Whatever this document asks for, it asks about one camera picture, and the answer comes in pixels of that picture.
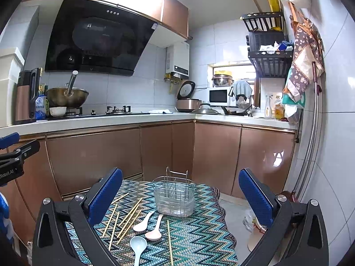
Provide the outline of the blue gloved left hand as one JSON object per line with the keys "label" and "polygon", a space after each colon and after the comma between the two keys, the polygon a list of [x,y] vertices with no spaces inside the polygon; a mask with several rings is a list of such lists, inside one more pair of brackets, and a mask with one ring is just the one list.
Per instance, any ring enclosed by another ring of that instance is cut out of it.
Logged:
{"label": "blue gloved left hand", "polygon": [[10,244],[13,244],[14,229],[10,219],[10,209],[5,196],[1,193],[0,197],[0,227],[1,234],[5,235],[5,238]]}

